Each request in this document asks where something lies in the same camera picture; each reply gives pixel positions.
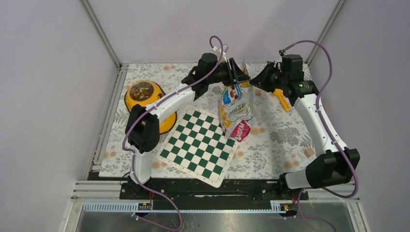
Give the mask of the pet food bag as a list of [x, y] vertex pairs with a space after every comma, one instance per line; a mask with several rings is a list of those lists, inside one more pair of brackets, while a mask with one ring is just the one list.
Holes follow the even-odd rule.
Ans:
[[225, 138], [243, 141], [250, 133], [255, 118], [253, 87], [248, 82], [224, 86], [220, 95], [220, 124]]

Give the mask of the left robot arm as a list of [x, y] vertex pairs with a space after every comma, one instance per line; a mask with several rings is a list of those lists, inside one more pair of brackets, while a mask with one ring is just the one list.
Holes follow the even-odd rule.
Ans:
[[160, 140], [160, 124], [179, 108], [194, 102], [208, 91], [211, 84], [225, 86], [249, 81], [247, 72], [242, 71], [233, 58], [223, 61], [212, 53], [204, 53], [189, 74], [172, 92], [146, 106], [135, 105], [130, 112], [123, 150], [132, 154], [130, 178], [134, 182], [132, 193], [139, 199], [149, 195], [146, 181], [151, 177], [149, 163], [151, 151]]

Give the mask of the wooden cube near right arm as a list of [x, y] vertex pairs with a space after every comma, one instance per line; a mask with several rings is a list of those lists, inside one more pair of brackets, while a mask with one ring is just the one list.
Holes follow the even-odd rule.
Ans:
[[312, 149], [312, 148], [306, 149], [306, 150], [304, 151], [304, 154], [305, 154], [305, 156], [308, 157], [308, 158], [313, 157], [313, 156], [316, 156], [316, 152], [315, 152], [315, 150]]

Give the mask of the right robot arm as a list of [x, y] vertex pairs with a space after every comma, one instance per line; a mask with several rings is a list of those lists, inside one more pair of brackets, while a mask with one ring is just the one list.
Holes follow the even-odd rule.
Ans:
[[273, 92], [280, 89], [301, 116], [317, 154], [305, 169], [282, 174], [278, 195], [289, 199], [300, 188], [324, 188], [345, 184], [354, 177], [360, 160], [357, 149], [349, 149], [337, 135], [313, 81], [305, 80], [300, 55], [283, 55], [281, 63], [269, 62], [250, 84]]

